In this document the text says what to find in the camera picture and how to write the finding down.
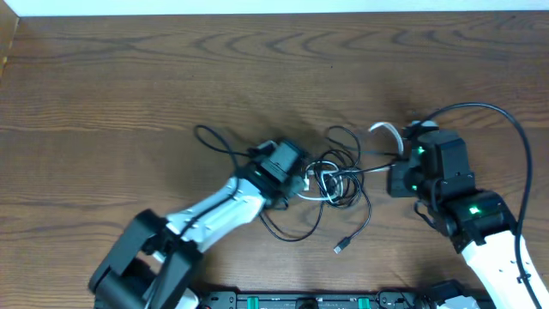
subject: wire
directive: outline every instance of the wire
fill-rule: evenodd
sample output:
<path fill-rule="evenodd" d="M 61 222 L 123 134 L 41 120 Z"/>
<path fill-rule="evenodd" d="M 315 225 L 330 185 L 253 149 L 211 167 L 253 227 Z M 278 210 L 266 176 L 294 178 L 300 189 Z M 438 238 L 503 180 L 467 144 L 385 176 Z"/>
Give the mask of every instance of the wire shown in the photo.
<path fill-rule="evenodd" d="M 298 242 L 298 241 L 301 241 L 303 239 L 306 239 L 307 237 L 311 236 L 316 230 L 317 230 L 317 227 L 318 227 L 318 224 L 320 223 L 320 219 L 323 217 L 323 210 L 324 210 L 324 202 L 320 203 L 320 207 L 318 208 L 318 217 L 317 217 L 317 222 L 315 222 L 315 225 L 312 227 L 312 229 L 307 232 L 305 235 L 301 236 L 301 237 L 298 237 L 298 238 L 295 238 L 295 239 L 285 239 L 281 236 L 279 236 L 275 231 L 273 231 L 273 229 L 267 224 L 267 222 L 265 221 L 265 219 L 263 218 L 262 214 L 259 215 L 259 219 L 261 220 L 261 222 L 263 223 L 263 225 L 267 228 L 267 230 L 278 240 L 282 240 L 284 242 Z M 280 233 L 286 233 L 286 232 L 283 232 L 267 215 L 265 215 L 265 217 L 267 218 L 268 222 L 273 225 L 273 227 L 279 231 Z"/>
<path fill-rule="evenodd" d="M 522 264 L 522 256 L 521 256 L 522 225 L 524 222 L 524 218 L 526 217 L 526 211 L 528 208 L 528 198 L 530 194 L 530 189 L 532 187 L 532 151 L 530 149 L 530 142 L 528 141 L 526 132 L 522 128 L 521 124 L 515 119 L 515 117 L 513 117 L 513 115 L 511 115 L 501 107 L 494 106 L 488 103 L 482 103 L 482 102 L 464 102 L 464 103 L 457 103 L 451 106 L 446 106 L 432 113 L 431 115 L 427 116 L 422 121 L 418 122 L 412 127 L 413 129 L 411 131 L 410 136 L 415 135 L 418 132 L 418 128 L 425 121 L 431 120 L 444 112 L 451 111 L 457 108 L 463 108 L 463 107 L 483 107 L 483 108 L 491 109 L 493 111 L 501 113 L 507 118 L 507 120 L 509 120 L 511 124 L 513 124 L 513 126 L 516 129 L 516 132 L 522 139 L 522 145 L 524 146 L 524 152 L 526 155 L 526 183 L 524 184 L 524 192 L 522 194 L 521 209 L 519 211 L 518 219 L 516 221 L 516 229 L 515 229 L 516 266 L 518 267 L 518 271 L 521 275 L 522 282 L 524 282 L 524 287 L 526 287 L 528 294 L 532 299 L 532 302 L 534 303 L 536 308 L 541 308 L 541 304 L 535 295 L 534 289 L 532 288 L 530 281 L 528 280 L 526 270 L 524 269 L 524 265 Z"/>
<path fill-rule="evenodd" d="M 378 123 L 373 124 L 368 131 L 372 132 L 375 129 L 380 128 L 380 127 L 386 128 L 387 130 L 389 130 L 393 134 L 393 136 L 395 137 L 395 140 L 396 140 L 396 145 L 398 146 L 398 155 L 402 156 L 404 154 L 404 142 L 402 141 L 401 134 L 394 127 L 394 125 L 392 125 L 391 123 L 388 123 L 388 122 L 378 122 Z"/>
<path fill-rule="evenodd" d="M 423 219 L 423 221 L 425 221 L 425 223 L 427 223 L 427 225 L 429 225 L 429 227 L 433 228 L 433 229 L 437 229 L 437 227 L 435 227 L 435 223 L 433 223 L 433 221 L 431 221 L 431 219 L 429 219 L 428 216 L 422 214 L 419 212 L 419 205 L 421 204 L 422 202 L 420 200 L 417 200 L 415 201 L 415 203 L 413 204 L 413 211 L 418 214 L 418 216 L 421 217 L 421 219 Z"/>
<path fill-rule="evenodd" d="M 438 200 L 437 200 L 437 185 L 441 182 L 442 179 L 435 179 L 431 185 L 431 207 L 438 211 Z"/>
<path fill-rule="evenodd" d="M 336 141 L 335 139 L 329 137 L 331 130 L 343 130 L 355 141 L 356 146 L 350 147 L 342 142 Z M 352 206 L 356 205 L 362 196 L 366 200 L 366 209 L 367 217 L 363 223 L 349 236 L 345 237 L 337 247 L 339 249 L 335 251 L 339 253 L 341 250 L 348 245 L 351 239 L 356 238 L 370 223 L 371 220 L 371 201 L 368 197 L 366 190 L 364 188 L 365 183 L 365 173 L 373 173 L 387 170 L 390 164 L 385 164 L 380 167 L 372 167 L 366 169 L 358 168 L 360 163 L 361 154 L 363 151 L 361 149 L 359 138 L 348 128 L 345 128 L 341 125 L 334 125 L 327 129 L 326 131 L 326 140 L 338 145 L 340 148 L 331 148 L 323 153 L 321 153 L 311 164 L 305 168 L 305 177 L 308 177 L 309 171 L 312 170 L 312 173 L 315 177 L 315 180 L 320 191 L 320 197 L 305 197 L 299 195 L 300 197 L 308 200 L 317 200 L 321 201 L 317 222 L 313 228 L 306 233 L 304 236 L 295 239 L 283 238 L 277 234 L 267 223 L 267 221 L 277 230 L 279 233 L 285 233 L 280 230 L 270 218 L 267 217 L 267 221 L 260 216 L 260 219 L 263 225 L 268 229 L 268 231 L 277 239 L 286 241 L 286 242 L 297 242 L 307 237 L 317 229 L 318 224 L 322 218 L 323 207 L 328 205 L 331 208 L 335 209 L 349 209 Z M 330 166 L 332 169 L 325 170 L 323 167 Z"/>
<path fill-rule="evenodd" d="M 382 289 L 379 290 L 379 292 L 377 292 L 376 297 L 375 297 L 374 300 L 377 302 L 377 305 L 379 306 L 379 308 L 387 309 L 386 307 L 381 305 L 381 294 L 382 293 L 387 293 L 387 292 L 400 293 L 402 295 L 402 298 L 404 299 L 404 302 L 406 302 L 406 305 L 408 306 L 407 309 L 413 309 L 414 308 L 414 306 L 412 306 L 412 304 L 410 304 L 410 302 L 408 301 L 408 299 L 406 298 L 404 293 L 398 288 L 382 288 Z"/>
<path fill-rule="evenodd" d="M 217 138 L 222 144 L 223 144 L 223 147 L 226 148 L 226 150 L 223 150 L 223 149 L 219 149 L 219 148 L 216 148 L 210 144 L 208 144 L 207 142 L 205 142 L 201 137 L 200 135 L 198 134 L 198 131 L 202 129 L 202 130 L 206 130 L 208 131 L 210 134 L 212 134 L 215 138 Z M 201 142 L 204 146 L 212 149 L 212 150 L 215 150 L 217 152 L 221 152 L 223 154 L 228 154 L 230 157 L 231 157 L 231 161 L 232 161 L 232 164 L 234 165 L 234 171 L 237 172 L 237 170 L 240 168 L 240 166 L 238 165 L 238 162 L 237 162 L 237 158 L 236 158 L 236 155 L 245 155 L 245 156 L 248 156 L 247 154 L 242 154 L 242 153 L 237 153 L 237 152 L 234 152 L 232 151 L 232 148 L 231 148 L 231 145 L 229 145 L 228 142 L 226 142 L 226 140 L 221 136 L 219 135 L 217 132 L 215 132 L 213 129 L 207 127 L 206 125 L 197 125 L 195 126 L 194 128 L 194 133 L 195 133 L 195 137 L 196 139 Z M 178 235 L 178 239 L 181 239 L 185 233 L 190 229 L 192 228 L 192 226 L 198 221 L 200 220 L 200 218 L 202 218 L 203 216 L 205 216 L 207 213 L 209 213 L 210 211 L 220 207 L 223 203 L 226 203 L 227 201 L 229 201 L 230 199 L 234 198 L 234 196 L 237 194 L 238 192 L 238 187 L 240 185 L 240 181 L 238 178 L 236 178 L 236 185 L 234 186 L 234 190 L 232 191 L 231 194 L 229 194 L 227 197 L 225 197 L 224 199 L 222 199 L 221 201 L 219 201 L 218 203 L 215 203 L 214 205 L 208 207 L 207 209 L 201 211 L 200 213 L 198 213 L 197 215 L 195 215 L 194 217 L 192 217 L 188 222 L 187 224 L 181 229 L 181 232 L 179 232 L 179 235 Z M 167 252 L 166 255 L 166 260 L 164 260 L 164 263 L 162 264 L 162 266 L 160 267 L 160 271 L 159 271 L 159 274 L 157 275 L 157 278 L 162 278 L 168 267 L 167 265 L 172 261 L 172 253 L 174 253 L 178 247 L 179 247 L 179 244 L 180 242 L 176 242 L 176 245 L 172 248 L 171 252 Z M 153 283 L 153 286 L 151 288 L 151 294 L 148 296 L 148 299 L 147 299 L 147 303 L 145 305 L 145 309 L 148 309 L 150 306 L 151 306 L 151 303 L 154 299 L 154 297 L 156 296 L 156 294 L 158 293 L 158 290 L 160 289 L 160 281 L 157 279 L 154 281 Z"/>
<path fill-rule="evenodd" d="M 352 134 L 352 135 L 354 135 L 354 134 L 349 129 L 347 129 L 347 128 L 341 126 L 341 125 L 332 125 L 332 126 L 328 127 L 328 129 L 326 129 L 325 139 L 329 142 L 332 142 L 332 143 L 338 145 L 339 147 L 341 147 L 345 150 L 354 151 L 354 152 L 357 152 L 359 154 L 367 154 L 367 155 L 388 155 L 388 156 L 396 156 L 396 157 L 399 156 L 399 154 L 392 153 L 392 152 L 386 152 L 386 151 L 361 150 L 360 148 L 355 148 L 353 146 L 346 145 L 342 142 L 338 142 L 338 141 L 334 140 L 333 138 L 331 138 L 329 136 L 330 131 L 332 131 L 334 129 L 340 129 L 340 130 L 344 130 L 348 134 Z"/>
<path fill-rule="evenodd" d="M 222 144 L 223 144 L 223 147 L 225 147 L 227 150 L 223 150 L 223 149 L 220 149 L 220 148 L 217 148 L 215 146 L 212 146 L 210 143 L 204 141 L 202 139 L 202 137 L 200 136 L 200 134 L 198 134 L 198 130 L 199 129 L 204 129 L 204 130 L 207 130 L 208 132 L 212 133 L 212 135 L 215 136 L 215 138 L 217 138 Z M 244 157 L 247 157 L 247 158 L 250 158 L 250 155 L 249 154 L 245 154 L 245 153 L 240 153 L 240 152 L 236 152 L 236 151 L 231 151 L 231 150 L 228 150 L 230 148 L 227 148 L 228 146 L 228 143 L 225 141 L 225 139 L 223 139 L 223 137 L 221 137 L 217 132 L 213 131 L 212 129 L 208 128 L 207 126 L 205 125 L 197 125 L 195 126 L 194 128 L 194 133 L 195 133 L 195 138 L 202 143 L 202 145 L 212 149 L 213 151 L 217 151 L 219 153 L 222 153 L 222 154 L 227 154 L 227 155 L 230 155 L 231 157 L 233 157 L 234 155 L 241 155 L 241 156 L 244 156 Z"/>

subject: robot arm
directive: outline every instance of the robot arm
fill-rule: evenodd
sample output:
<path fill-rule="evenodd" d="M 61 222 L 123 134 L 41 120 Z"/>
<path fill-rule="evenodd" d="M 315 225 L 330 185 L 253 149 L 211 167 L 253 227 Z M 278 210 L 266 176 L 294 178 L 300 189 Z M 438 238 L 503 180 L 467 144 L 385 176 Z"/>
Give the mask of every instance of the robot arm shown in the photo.
<path fill-rule="evenodd" d="M 306 153 L 292 142 L 266 142 L 249 153 L 250 162 L 198 204 L 165 219 L 151 210 L 137 215 L 88 284 L 97 299 L 108 308 L 196 308 L 188 286 L 202 253 L 305 187 Z M 158 275 L 136 257 L 139 252 L 163 263 Z"/>
<path fill-rule="evenodd" d="M 493 191 L 475 187 L 465 142 L 433 122 L 414 128 L 410 155 L 389 170 L 392 197 L 418 197 L 432 220 L 424 220 L 448 237 L 458 254 L 486 287 L 497 308 L 534 308 L 515 255 L 517 222 Z M 549 293 L 528 255 L 521 236 L 524 269 L 538 301 L 549 307 Z"/>

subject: green terminal connector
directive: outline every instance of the green terminal connector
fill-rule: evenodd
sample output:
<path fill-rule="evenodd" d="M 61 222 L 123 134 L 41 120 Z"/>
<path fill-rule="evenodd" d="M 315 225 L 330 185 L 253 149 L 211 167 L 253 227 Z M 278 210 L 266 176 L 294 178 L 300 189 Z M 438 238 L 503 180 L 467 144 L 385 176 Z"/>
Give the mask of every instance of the green terminal connector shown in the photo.
<path fill-rule="evenodd" d="M 248 309 L 259 309 L 259 298 L 256 296 L 248 297 Z"/>
<path fill-rule="evenodd" d="M 359 298 L 359 309 L 371 309 L 370 299 Z"/>

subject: tangled cables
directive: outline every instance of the tangled cables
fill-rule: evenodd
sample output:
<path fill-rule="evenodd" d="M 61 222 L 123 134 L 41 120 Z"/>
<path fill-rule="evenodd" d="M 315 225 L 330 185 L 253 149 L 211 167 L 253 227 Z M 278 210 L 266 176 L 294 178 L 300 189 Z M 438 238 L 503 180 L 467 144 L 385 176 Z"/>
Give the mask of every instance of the tangled cables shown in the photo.
<path fill-rule="evenodd" d="M 302 194 L 298 194 L 299 197 L 309 201 L 319 201 L 320 206 L 318 210 L 317 221 L 313 225 L 312 229 L 305 235 L 298 238 L 283 238 L 276 233 L 273 228 L 279 233 L 284 233 L 268 216 L 265 214 L 260 215 L 260 220 L 268 231 L 275 236 L 278 240 L 286 242 L 297 242 L 311 236 L 318 228 L 318 224 L 323 215 L 323 208 L 328 205 L 334 209 L 350 209 L 352 206 L 359 203 L 360 199 L 364 197 L 367 208 L 367 217 L 364 222 L 356 229 L 352 234 L 342 239 L 334 248 L 335 253 L 340 253 L 345 247 L 347 247 L 351 240 L 357 237 L 370 223 L 371 219 L 371 201 L 365 190 L 365 173 L 381 172 L 389 169 L 390 164 L 385 164 L 380 167 L 372 167 L 361 169 L 359 167 L 362 154 L 371 155 L 401 155 L 403 149 L 401 146 L 401 137 L 398 131 L 387 123 L 377 123 L 371 127 L 371 131 L 377 127 L 385 126 L 391 133 L 393 133 L 397 139 L 399 146 L 399 153 L 385 153 L 377 151 L 364 151 L 362 150 L 359 138 L 349 129 L 334 125 L 326 130 L 325 139 L 331 144 L 339 146 L 339 148 L 330 147 L 329 150 L 321 153 L 315 160 L 313 160 L 304 170 L 305 183 L 308 184 L 309 177 L 314 177 L 320 191 L 319 197 L 308 197 Z M 353 138 L 355 146 L 348 146 L 342 142 L 330 137 L 329 133 L 332 130 L 343 130 L 350 137 Z"/>

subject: black cable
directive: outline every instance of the black cable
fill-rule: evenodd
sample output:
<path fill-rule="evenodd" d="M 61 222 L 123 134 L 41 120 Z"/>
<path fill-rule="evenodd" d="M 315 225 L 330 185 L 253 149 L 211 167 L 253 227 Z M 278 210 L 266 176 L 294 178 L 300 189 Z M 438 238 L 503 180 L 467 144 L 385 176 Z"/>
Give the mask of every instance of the black cable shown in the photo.
<path fill-rule="evenodd" d="M 215 138 L 217 138 L 223 144 L 223 147 L 225 147 L 226 150 L 216 148 L 214 146 L 211 146 L 207 142 L 205 142 L 200 137 L 200 135 L 198 134 L 198 131 L 200 129 L 206 130 L 209 133 L 211 133 Z M 241 153 L 236 153 L 236 152 L 232 151 L 231 145 L 229 145 L 229 143 L 226 142 L 226 140 L 221 135 L 219 135 L 217 132 L 215 132 L 211 128 L 207 127 L 206 125 L 199 124 L 199 125 L 195 126 L 194 133 L 195 133 L 196 139 L 198 139 L 198 141 L 200 141 L 206 147 L 211 148 L 215 151 L 224 153 L 224 154 L 228 154 L 231 157 L 231 161 L 232 161 L 232 164 L 234 165 L 235 172 L 240 168 L 240 166 L 238 165 L 238 162 L 237 162 L 236 155 L 246 155 L 247 156 L 247 154 L 241 154 Z M 192 219 L 190 219 L 190 221 L 187 222 L 187 224 L 181 229 L 181 232 L 178 235 L 178 239 L 181 239 L 185 235 L 185 233 L 193 226 L 193 224 L 195 224 L 198 220 L 200 220 L 200 218 L 205 216 L 210 211 L 218 208 L 223 203 L 226 203 L 227 201 L 232 199 L 237 194 L 239 185 L 240 185 L 240 181 L 238 180 L 238 178 L 236 178 L 236 185 L 234 186 L 234 190 L 231 192 L 231 194 L 229 194 L 227 197 L 225 197 L 224 199 L 222 199 L 218 203 L 215 203 L 214 205 L 212 205 L 212 206 L 208 207 L 207 209 L 201 211 L 200 213 L 195 215 Z M 174 253 L 178 249 L 179 244 L 180 243 L 177 242 L 176 245 L 172 248 L 172 251 L 166 253 L 166 260 L 164 261 L 164 263 L 160 267 L 160 271 L 159 271 L 159 274 L 157 275 L 157 278 L 162 278 L 163 275 L 166 273 L 166 270 L 168 268 L 167 265 L 172 261 L 172 253 Z M 160 288 L 160 281 L 157 279 L 153 283 L 153 286 L 152 286 L 152 289 L 151 289 L 151 294 L 148 296 L 147 304 L 145 306 L 146 309 L 149 308 L 152 300 L 154 299 L 154 296 L 156 296 L 156 294 L 158 293 L 159 288 Z"/>
<path fill-rule="evenodd" d="M 408 306 L 407 309 L 414 309 L 414 306 L 412 306 L 412 304 L 410 304 L 410 302 L 406 298 L 406 295 L 404 295 L 404 293 L 398 288 L 382 288 L 377 292 L 374 301 L 377 302 L 377 305 L 379 306 L 380 309 L 387 309 L 387 307 L 381 305 L 381 294 L 387 293 L 387 292 L 400 293 L 402 295 L 402 298 L 404 299 L 404 302 L 406 302 L 406 305 Z"/>
<path fill-rule="evenodd" d="M 194 129 L 194 133 L 195 133 L 195 137 L 196 139 L 202 143 L 202 145 L 212 149 L 213 151 L 217 151 L 219 153 L 222 153 L 222 154 L 228 154 L 228 155 L 242 155 L 244 157 L 247 157 L 247 158 L 250 158 L 250 155 L 249 154 L 245 154 L 245 153 L 240 153 L 240 152 L 236 152 L 236 151 L 229 151 L 229 150 L 223 150 L 223 149 L 220 149 L 220 148 L 217 148 L 215 146 L 212 146 L 211 144 L 209 144 L 208 142 L 204 141 L 201 137 L 200 137 L 200 134 L 198 134 L 198 129 L 204 129 L 204 130 L 207 130 L 209 131 L 210 133 L 212 133 L 219 141 L 223 141 L 221 142 L 223 144 L 223 147 L 226 147 L 228 144 L 225 142 L 224 139 L 222 139 L 222 137 L 217 133 L 217 132 L 214 132 L 212 129 L 208 128 L 207 126 L 205 125 L 197 125 Z"/>
<path fill-rule="evenodd" d="M 361 153 L 361 154 L 367 154 L 367 155 L 389 155 L 389 156 L 395 156 L 395 157 L 399 156 L 399 154 L 397 154 L 397 153 L 391 153 L 391 152 L 386 152 L 386 151 L 360 150 L 359 148 L 355 148 L 353 146 L 349 146 L 349 145 L 346 145 L 342 142 L 336 141 L 336 140 L 334 140 L 333 138 L 331 138 L 329 136 L 330 131 L 332 131 L 333 129 L 344 130 L 346 133 L 351 133 L 351 134 L 352 134 L 352 132 L 349 129 L 347 129 L 347 128 L 341 126 L 341 125 L 332 125 L 331 127 L 328 127 L 328 129 L 326 129 L 325 139 L 329 142 L 332 142 L 332 143 L 340 146 L 343 149 L 354 151 L 354 152 Z"/>
<path fill-rule="evenodd" d="M 329 137 L 328 136 L 329 132 L 334 129 L 343 130 L 348 135 L 350 135 L 351 138 L 355 141 L 356 147 L 347 146 Z M 320 203 L 317 222 L 308 233 L 296 239 L 283 238 L 279 234 L 277 234 L 269 226 L 268 223 L 270 223 L 270 225 L 272 225 L 273 228 L 277 230 L 279 233 L 285 233 L 285 232 L 283 232 L 268 216 L 266 216 L 267 220 L 265 220 L 265 218 L 263 218 L 263 216 L 260 215 L 260 220 L 262 221 L 263 225 L 268 229 L 268 231 L 278 240 L 285 241 L 285 242 L 298 242 L 303 239 L 306 239 L 307 237 L 311 236 L 315 232 L 322 218 L 324 205 L 328 205 L 329 207 L 334 209 L 349 209 L 352 206 L 356 205 L 360 201 L 361 197 L 364 196 L 366 200 L 367 217 L 357 230 L 355 230 L 349 236 L 345 237 L 338 244 L 336 248 L 339 247 L 340 248 L 339 251 L 341 251 L 350 243 L 351 239 L 357 237 L 366 228 L 366 226 L 370 223 L 370 220 L 371 220 L 371 201 L 368 195 L 366 194 L 366 191 L 364 188 L 364 182 L 365 182 L 364 174 L 380 168 L 388 167 L 390 166 L 390 164 L 385 164 L 380 167 L 359 169 L 358 164 L 360 163 L 360 156 L 363 153 L 363 151 L 361 150 L 360 140 L 352 131 L 350 131 L 349 129 L 343 126 L 335 125 L 335 126 L 329 127 L 326 131 L 325 138 L 329 142 L 332 142 L 340 146 L 341 148 L 331 148 L 321 153 L 315 160 L 313 160 L 311 163 L 312 165 L 314 165 L 314 167 L 312 168 L 313 175 L 318 184 L 321 197 L 331 197 L 334 194 L 334 191 L 336 190 L 337 186 L 340 184 L 338 182 L 339 180 L 330 181 L 331 179 L 334 179 L 334 178 L 338 178 L 338 179 L 341 178 L 341 182 L 343 182 L 342 185 L 344 185 L 343 191 L 340 192 L 338 197 L 333 198 L 332 201 L 326 200 Z M 356 157 L 351 153 L 351 151 L 357 153 Z M 337 166 L 337 169 L 339 170 L 339 172 L 329 175 L 328 184 L 326 185 L 326 190 L 323 187 L 323 180 L 324 180 L 324 183 L 326 183 L 326 179 L 323 179 L 323 177 L 326 177 L 326 175 L 322 175 L 322 172 L 324 171 L 323 167 L 330 166 L 330 165 L 324 163 L 325 161 L 332 162 L 335 166 Z"/>
<path fill-rule="evenodd" d="M 516 132 L 522 139 L 522 145 L 524 146 L 524 152 L 526 155 L 526 183 L 524 185 L 524 193 L 522 194 L 522 202 L 521 202 L 521 209 L 519 211 L 518 219 L 516 221 L 516 229 L 515 229 L 515 256 L 516 256 L 516 266 L 518 267 L 518 271 L 521 275 L 522 282 L 524 282 L 524 286 L 526 287 L 528 294 L 530 295 L 530 298 L 532 299 L 532 302 L 534 303 L 536 308 L 541 308 L 541 304 L 538 301 L 534 290 L 532 289 L 532 285 L 530 284 L 530 281 L 528 280 L 528 276 L 526 274 L 526 270 L 524 269 L 524 265 L 522 264 L 522 256 L 521 256 L 521 237 L 522 237 L 522 224 L 524 222 L 524 218 L 526 217 L 526 210 L 528 208 L 528 197 L 530 194 L 530 189 L 532 187 L 532 151 L 530 150 L 530 143 L 528 141 L 528 138 L 526 136 L 526 132 L 522 128 L 521 124 L 507 111 L 505 111 L 503 108 L 494 106 L 492 104 L 482 103 L 482 102 L 464 102 L 464 103 L 457 103 L 451 106 L 446 106 L 444 108 L 439 109 L 438 111 L 432 113 L 431 115 L 427 116 L 422 121 L 418 122 L 413 126 L 412 134 L 414 135 L 417 133 L 417 129 L 428 120 L 431 120 L 435 118 L 436 116 L 450 111 L 457 108 L 463 108 L 463 107 L 483 107 L 492 109 L 493 111 L 499 112 L 502 115 L 504 115 L 511 124 L 516 129 Z"/>
<path fill-rule="evenodd" d="M 437 185 L 442 179 L 435 179 L 431 185 L 431 207 L 438 211 Z"/>
<path fill-rule="evenodd" d="M 311 236 L 316 230 L 317 230 L 317 227 L 318 227 L 318 223 L 320 223 L 320 219 L 322 218 L 323 216 L 323 209 L 324 209 L 324 202 L 320 203 L 320 207 L 319 207 L 319 210 L 318 210 L 318 218 L 317 218 L 317 222 L 315 222 L 315 225 L 312 227 L 312 229 L 307 232 L 305 235 L 301 236 L 301 237 L 298 237 L 296 239 L 285 239 L 285 238 L 282 238 L 281 236 L 279 236 L 275 231 L 273 231 L 273 229 L 267 224 L 267 222 L 265 221 L 265 219 L 263 218 L 263 216 L 260 214 L 259 215 L 259 219 L 261 220 L 261 222 L 263 223 L 263 225 L 267 228 L 267 230 L 278 240 L 281 240 L 281 241 L 284 241 L 284 242 L 298 242 L 298 241 L 301 241 L 303 239 L 306 239 L 307 237 Z M 268 216 L 266 216 L 268 222 L 273 225 L 273 227 L 279 231 L 280 233 L 285 233 L 283 232 Z"/>
<path fill-rule="evenodd" d="M 413 211 L 421 217 L 421 219 L 423 219 L 423 221 L 425 221 L 425 223 L 427 223 L 427 225 L 433 229 L 437 229 L 437 227 L 435 227 L 435 223 L 433 223 L 433 221 L 431 221 L 431 219 L 429 219 L 428 216 L 422 214 L 419 212 L 419 205 L 421 204 L 422 202 L 420 200 L 417 200 L 415 201 L 415 203 L 413 204 Z"/>

